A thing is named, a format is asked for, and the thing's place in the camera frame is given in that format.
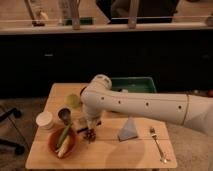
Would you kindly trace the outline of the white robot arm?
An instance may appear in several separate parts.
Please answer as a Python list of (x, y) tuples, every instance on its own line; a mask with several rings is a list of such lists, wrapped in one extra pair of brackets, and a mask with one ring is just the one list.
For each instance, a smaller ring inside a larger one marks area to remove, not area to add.
[(82, 91), (81, 101), (89, 126), (105, 110), (183, 125), (213, 137), (213, 98), (113, 91), (111, 79), (98, 74)]

